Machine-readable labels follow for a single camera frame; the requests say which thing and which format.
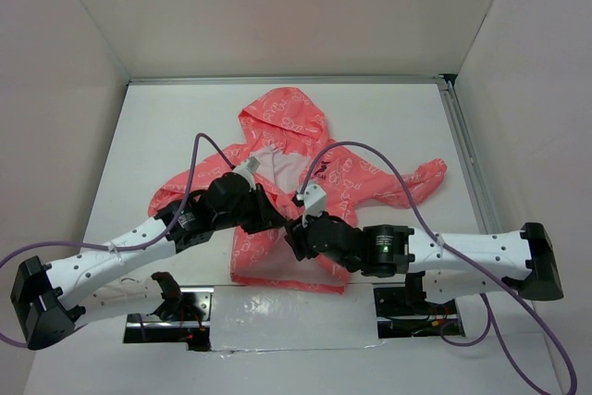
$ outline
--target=metal frame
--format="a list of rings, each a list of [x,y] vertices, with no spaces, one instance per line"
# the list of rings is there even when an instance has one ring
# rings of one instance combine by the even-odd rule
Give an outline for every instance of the metal frame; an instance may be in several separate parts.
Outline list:
[[[454,87],[451,82],[439,83],[438,87],[479,228],[485,233],[501,233],[500,218],[488,191]]]
[[[409,76],[249,76],[238,77],[228,76],[220,78],[152,78],[152,79],[132,79],[129,85],[170,85],[170,84],[193,84],[193,85],[218,85],[221,83],[236,85],[236,84],[292,84],[292,83],[337,83],[337,84],[354,84],[354,83],[399,83],[399,84],[429,84],[429,83],[443,83],[446,84],[441,76],[424,76],[424,75],[409,75]]]

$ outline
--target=white wall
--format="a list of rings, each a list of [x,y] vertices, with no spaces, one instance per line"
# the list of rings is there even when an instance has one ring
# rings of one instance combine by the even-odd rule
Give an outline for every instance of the white wall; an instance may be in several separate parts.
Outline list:
[[[458,72],[491,0],[82,0],[132,78]]]
[[[537,220],[554,241],[566,297],[538,308],[578,393],[592,393],[591,73],[592,0],[494,0],[456,87],[503,226]]]
[[[81,238],[124,89],[77,0],[0,0],[0,255]],[[0,328],[22,339],[8,297],[18,263],[0,273]],[[2,393],[22,393],[32,357],[0,344]]]

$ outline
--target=white bracket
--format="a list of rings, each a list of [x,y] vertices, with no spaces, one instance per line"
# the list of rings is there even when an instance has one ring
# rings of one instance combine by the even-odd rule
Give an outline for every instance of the white bracket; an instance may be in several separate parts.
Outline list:
[[[313,180],[308,182],[304,194],[297,194],[296,199],[304,202],[304,213],[302,214],[302,226],[306,227],[306,217],[319,217],[327,210],[327,193]]]
[[[236,173],[237,175],[241,175],[247,179],[249,185],[251,186],[251,190],[255,190],[255,172],[260,165],[261,163],[257,160],[257,158],[251,156],[234,167],[232,173]]]

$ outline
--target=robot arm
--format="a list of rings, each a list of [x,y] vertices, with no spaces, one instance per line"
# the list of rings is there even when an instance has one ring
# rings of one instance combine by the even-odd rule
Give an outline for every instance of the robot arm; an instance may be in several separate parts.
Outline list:
[[[180,201],[105,243],[106,252],[86,250],[47,264],[33,256],[21,263],[10,297],[29,349],[49,347],[78,328],[107,317],[171,315],[184,303],[174,278],[155,273],[140,282],[126,275],[207,242],[217,230],[240,226],[247,233],[257,233],[283,227],[285,218],[254,181],[258,165],[250,158],[212,181],[207,190],[191,193],[177,224],[165,238],[145,249],[125,250],[162,233],[179,210]]]
[[[409,303],[444,303],[463,295],[501,290],[422,229],[391,225],[354,228],[330,216],[325,211],[326,201],[325,192],[313,181],[304,195],[295,197],[304,212],[302,218],[287,224],[286,241],[299,261],[323,254],[363,276],[405,275]],[[563,297],[552,245],[541,224],[527,223],[520,230],[497,235],[439,233],[438,238],[525,299],[553,301]],[[461,273],[424,282],[426,271],[441,270]]]

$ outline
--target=hoodie hood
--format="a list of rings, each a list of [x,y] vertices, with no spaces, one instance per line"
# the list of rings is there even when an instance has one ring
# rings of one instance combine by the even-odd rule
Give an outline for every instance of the hoodie hood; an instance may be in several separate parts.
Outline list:
[[[271,90],[239,113],[247,143],[283,136],[312,146],[325,144],[329,134],[325,114],[300,89]]]

